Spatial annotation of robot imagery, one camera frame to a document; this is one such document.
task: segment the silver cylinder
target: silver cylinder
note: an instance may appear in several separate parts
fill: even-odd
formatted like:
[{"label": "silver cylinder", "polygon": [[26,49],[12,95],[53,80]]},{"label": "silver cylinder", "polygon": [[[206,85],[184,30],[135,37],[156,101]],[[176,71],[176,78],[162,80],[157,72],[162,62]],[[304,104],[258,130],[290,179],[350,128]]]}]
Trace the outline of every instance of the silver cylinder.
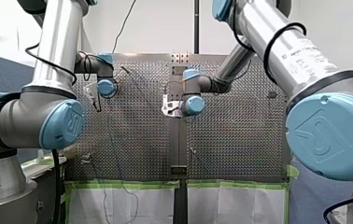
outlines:
[{"label": "silver cylinder", "polygon": [[[238,31],[244,34],[261,59],[275,33],[289,24],[288,19],[266,0],[242,0],[237,13]],[[339,72],[299,29],[288,30],[277,39],[270,52],[269,66],[278,86],[289,98]]]},{"label": "silver cylinder", "polygon": [[[80,23],[87,7],[85,1],[48,1],[38,50],[40,58],[74,71]],[[73,77],[64,71],[36,61],[33,81],[27,86],[46,86],[72,92],[72,81]]]},{"label": "silver cylinder", "polygon": [[[242,37],[241,41],[249,45],[245,37]],[[218,69],[215,79],[219,82],[232,83],[254,54],[254,52],[245,49],[239,44],[236,45]]]}]

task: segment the metal frame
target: metal frame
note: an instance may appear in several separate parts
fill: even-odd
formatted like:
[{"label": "metal frame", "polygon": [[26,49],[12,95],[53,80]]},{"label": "metal frame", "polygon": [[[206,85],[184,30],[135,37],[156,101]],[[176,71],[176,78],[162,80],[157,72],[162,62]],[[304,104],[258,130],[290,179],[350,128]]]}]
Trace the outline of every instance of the metal frame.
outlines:
[{"label": "metal frame", "polygon": [[[188,67],[187,54],[171,55],[169,81],[180,82],[172,85],[168,92],[168,101],[180,101],[183,95],[183,71]],[[188,224],[188,156],[187,133],[184,119],[170,118],[170,165],[171,178],[179,181],[179,188],[174,191],[174,224]]]}]

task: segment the green tape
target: green tape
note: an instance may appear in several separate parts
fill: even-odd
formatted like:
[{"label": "green tape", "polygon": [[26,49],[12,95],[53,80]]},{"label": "green tape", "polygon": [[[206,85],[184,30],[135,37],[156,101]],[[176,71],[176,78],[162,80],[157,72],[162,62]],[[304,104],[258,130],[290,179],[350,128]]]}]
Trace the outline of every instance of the green tape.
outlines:
[{"label": "green tape", "polygon": [[284,223],[289,224],[289,184],[287,184],[287,188],[285,190],[285,201],[284,201]]},{"label": "green tape", "polygon": [[293,177],[294,179],[297,179],[299,177],[299,170],[298,168],[292,166],[292,165],[287,165],[287,176]]},{"label": "green tape", "polygon": [[123,189],[123,187],[127,189],[176,189],[178,187],[178,182],[137,182],[95,179],[88,181],[65,182],[65,186],[70,189]]},{"label": "green tape", "polygon": [[39,165],[52,165],[54,163],[53,159],[45,159],[45,160],[41,160],[39,162]]},{"label": "green tape", "polygon": [[[120,180],[84,180],[65,182],[65,205],[66,205],[66,223],[69,223],[69,207],[71,204],[71,193],[73,189],[177,189],[178,181],[120,181]],[[236,188],[236,189],[270,189],[285,191],[285,209],[284,220],[288,224],[289,216],[289,183],[262,183],[254,181],[232,181],[232,180],[189,180],[188,188]]]},{"label": "green tape", "polygon": [[262,183],[241,180],[189,180],[188,188],[287,189],[288,183]]}]

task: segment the vertical metal post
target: vertical metal post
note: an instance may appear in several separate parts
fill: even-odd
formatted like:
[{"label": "vertical metal post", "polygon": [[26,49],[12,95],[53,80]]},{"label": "vertical metal post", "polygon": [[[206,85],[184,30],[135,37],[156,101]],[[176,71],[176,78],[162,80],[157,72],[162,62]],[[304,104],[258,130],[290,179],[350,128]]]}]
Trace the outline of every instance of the vertical metal post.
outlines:
[{"label": "vertical metal post", "polygon": [[[170,72],[170,81],[180,82],[180,84],[170,83],[168,101],[179,101],[182,88],[182,74],[186,69],[187,55],[173,54]],[[174,194],[174,224],[188,224],[188,156],[187,156],[187,136],[186,122],[183,119],[170,119],[170,165],[171,178],[179,181],[179,188]]]},{"label": "vertical metal post", "polygon": [[200,53],[200,0],[194,0],[194,54]]}]

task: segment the robotic arm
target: robotic arm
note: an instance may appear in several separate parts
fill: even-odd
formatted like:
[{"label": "robotic arm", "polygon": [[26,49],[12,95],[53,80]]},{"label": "robotic arm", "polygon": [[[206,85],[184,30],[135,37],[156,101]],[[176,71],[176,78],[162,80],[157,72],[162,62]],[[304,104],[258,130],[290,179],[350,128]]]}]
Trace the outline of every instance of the robotic arm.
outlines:
[{"label": "robotic arm", "polygon": [[341,71],[287,17],[290,1],[214,0],[213,15],[229,23],[242,45],[234,48],[214,77],[184,72],[181,112],[201,113],[201,92],[227,92],[256,53],[268,77],[289,97],[285,132],[290,149],[310,170],[353,181],[353,71]]},{"label": "robotic arm", "polygon": [[33,80],[21,93],[0,93],[0,223],[36,223],[36,183],[26,180],[16,148],[62,149],[75,143],[83,109],[72,91],[75,73],[98,75],[89,90],[111,97],[109,55],[77,53],[81,19],[93,1],[19,0],[42,26]]}]

